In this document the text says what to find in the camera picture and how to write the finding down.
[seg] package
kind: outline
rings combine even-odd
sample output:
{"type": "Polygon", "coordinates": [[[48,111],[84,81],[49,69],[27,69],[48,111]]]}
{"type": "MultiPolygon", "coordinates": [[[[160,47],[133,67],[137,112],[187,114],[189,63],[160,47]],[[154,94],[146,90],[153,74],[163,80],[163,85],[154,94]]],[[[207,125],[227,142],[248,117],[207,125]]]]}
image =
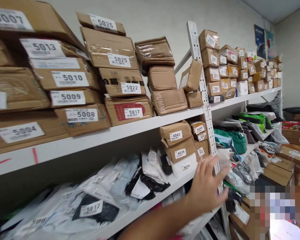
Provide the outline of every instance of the package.
{"type": "Polygon", "coordinates": [[[248,81],[239,81],[237,82],[237,92],[238,92],[238,97],[247,95],[248,92],[248,81]]]}
{"type": "Polygon", "coordinates": [[[204,141],[197,141],[194,140],[194,145],[196,148],[196,157],[197,157],[197,162],[200,161],[200,158],[205,159],[209,157],[209,142],[208,140],[204,141]]]}
{"type": "Polygon", "coordinates": [[[147,96],[134,98],[105,98],[112,126],[135,122],[154,116],[154,109],[147,96]]]}
{"type": "Polygon", "coordinates": [[[243,69],[239,71],[238,81],[248,80],[248,78],[248,70],[243,69]]]}
{"type": "Polygon", "coordinates": [[[243,58],[243,57],[238,58],[238,69],[239,70],[248,69],[248,63],[245,58],[243,58]]]}
{"type": "Polygon", "coordinates": [[[218,68],[208,67],[204,70],[206,82],[220,82],[220,73],[218,68]]]}
{"type": "Polygon", "coordinates": [[[77,108],[56,109],[61,124],[70,136],[79,136],[111,127],[104,104],[93,104],[77,108]]]}
{"type": "Polygon", "coordinates": [[[0,115],[0,154],[66,137],[53,111],[0,115]]]}
{"type": "Polygon", "coordinates": [[[159,116],[188,109],[183,89],[152,92],[151,100],[159,116]]]}
{"type": "Polygon", "coordinates": [[[170,66],[150,67],[148,72],[148,83],[151,92],[178,88],[173,67],[170,66]]]}
{"type": "Polygon", "coordinates": [[[246,55],[246,49],[240,48],[240,47],[236,47],[235,50],[237,50],[237,53],[238,53],[238,60],[239,60],[239,58],[241,58],[241,57],[245,58],[245,55],[246,55]]]}
{"type": "Polygon", "coordinates": [[[174,66],[174,58],[165,36],[134,43],[142,74],[147,76],[154,65],[174,66]]]}
{"type": "Polygon", "coordinates": [[[95,70],[81,58],[30,59],[45,90],[91,88],[104,92],[95,70]]]}
{"type": "Polygon", "coordinates": [[[139,70],[99,68],[109,97],[146,95],[146,88],[139,70]]]}
{"type": "Polygon", "coordinates": [[[126,35],[126,31],[121,23],[93,14],[87,15],[78,12],[76,12],[76,14],[80,24],[83,27],[92,28],[102,32],[115,33],[122,36],[126,35]]]}
{"type": "Polygon", "coordinates": [[[237,50],[233,49],[229,45],[224,45],[219,50],[219,55],[222,55],[227,58],[228,63],[237,64],[238,62],[238,52],[237,50]]]}
{"type": "Polygon", "coordinates": [[[199,88],[202,67],[203,64],[201,62],[192,60],[190,67],[181,74],[179,89],[183,88],[186,93],[197,91],[199,88]]]}
{"type": "Polygon", "coordinates": [[[202,94],[200,91],[187,93],[186,95],[189,108],[203,106],[202,94]]]}
{"type": "Polygon", "coordinates": [[[0,113],[50,107],[50,101],[29,68],[0,67],[0,113]]]}
{"type": "Polygon", "coordinates": [[[93,66],[139,69],[131,38],[85,27],[80,30],[93,66]]]}
{"type": "Polygon", "coordinates": [[[238,68],[236,65],[233,65],[233,64],[227,64],[227,68],[228,68],[228,76],[229,77],[234,77],[234,78],[237,78],[238,75],[239,75],[239,72],[238,72],[238,68]]]}
{"type": "Polygon", "coordinates": [[[190,125],[185,120],[160,127],[159,131],[168,146],[173,146],[192,136],[190,125]]]}
{"type": "Polygon", "coordinates": [[[219,35],[211,30],[204,29],[199,35],[200,52],[205,48],[213,48],[219,50],[219,35]]]}
{"type": "Polygon", "coordinates": [[[264,82],[260,80],[258,82],[254,82],[254,88],[256,92],[262,92],[264,90],[264,82]]]}
{"type": "Polygon", "coordinates": [[[208,82],[207,90],[208,90],[209,97],[221,95],[220,82],[208,82]]]}

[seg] shelf upright post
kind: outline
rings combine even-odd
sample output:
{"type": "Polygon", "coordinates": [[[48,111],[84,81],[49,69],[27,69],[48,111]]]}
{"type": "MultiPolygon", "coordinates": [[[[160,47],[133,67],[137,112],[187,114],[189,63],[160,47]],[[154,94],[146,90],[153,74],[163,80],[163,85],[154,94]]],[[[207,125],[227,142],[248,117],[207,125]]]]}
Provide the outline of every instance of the shelf upright post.
{"type": "MultiPolygon", "coordinates": [[[[190,50],[186,53],[185,57],[182,59],[182,61],[179,63],[179,65],[175,68],[175,74],[182,68],[182,66],[187,62],[187,60],[190,58],[190,52],[192,59],[197,60],[199,62],[202,62],[201,59],[201,51],[200,51],[200,44],[198,39],[198,31],[197,31],[197,25],[195,22],[188,21],[187,22],[187,30],[188,30],[188,37],[189,37],[189,43],[190,43],[190,50]]],[[[209,149],[210,153],[213,156],[217,155],[217,148],[216,148],[216,142],[214,138],[214,132],[213,132],[213,125],[212,125],[212,114],[211,114],[211,108],[208,101],[208,92],[206,87],[206,80],[204,77],[204,72],[202,68],[201,77],[200,77],[200,85],[199,90],[202,93],[202,102],[203,102],[203,115],[206,123],[206,128],[208,132],[208,142],[209,142],[209,149]]],[[[217,162],[214,166],[214,173],[217,175],[220,172],[219,162],[217,162]]],[[[223,192],[223,183],[220,183],[218,186],[218,193],[221,194],[223,192]]],[[[225,234],[227,238],[230,240],[230,228],[229,228],[229,218],[227,215],[227,209],[225,203],[221,205],[221,212],[222,212],[222,219],[223,219],[223,226],[225,230],[225,234]]]]}

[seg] ceiling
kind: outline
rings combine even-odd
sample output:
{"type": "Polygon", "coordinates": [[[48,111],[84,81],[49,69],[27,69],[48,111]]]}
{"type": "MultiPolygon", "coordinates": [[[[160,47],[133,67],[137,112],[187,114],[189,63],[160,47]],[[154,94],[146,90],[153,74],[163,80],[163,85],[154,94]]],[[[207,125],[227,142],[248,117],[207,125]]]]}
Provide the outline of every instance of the ceiling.
{"type": "Polygon", "coordinates": [[[242,0],[276,24],[300,8],[300,0],[242,0]]]}

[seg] poster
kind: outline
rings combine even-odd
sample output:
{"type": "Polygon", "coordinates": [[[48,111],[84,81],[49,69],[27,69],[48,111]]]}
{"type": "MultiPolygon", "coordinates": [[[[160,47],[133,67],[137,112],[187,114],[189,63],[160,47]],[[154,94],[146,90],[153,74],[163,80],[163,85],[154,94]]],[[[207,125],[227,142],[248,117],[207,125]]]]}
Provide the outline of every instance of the poster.
{"type": "Polygon", "coordinates": [[[254,34],[256,38],[257,56],[267,59],[264,29],[254,25],[254,34]]]}
{"type": "Polygon", "coordinates": [[[267,37],[267,56],[268,60],[276,56],[276,51],[274,49],[274,34],[266,30],[267,37]]]}

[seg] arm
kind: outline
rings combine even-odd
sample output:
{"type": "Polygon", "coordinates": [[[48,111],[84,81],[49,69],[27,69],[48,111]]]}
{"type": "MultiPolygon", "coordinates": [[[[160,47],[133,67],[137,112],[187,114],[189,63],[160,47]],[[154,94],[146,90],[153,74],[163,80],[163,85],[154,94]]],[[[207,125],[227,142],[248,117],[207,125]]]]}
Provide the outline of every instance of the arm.
{"type": "Polygon", "coordinates": [[[214,177],[217,160],[212,156],[201,160],[191,190],[184,198],[140,217],[123,231],[119,240],[167,240],[191,220],[220,206],[228,198],[228,189],[218,196],[218,185],[230,168],[214,177]]]}

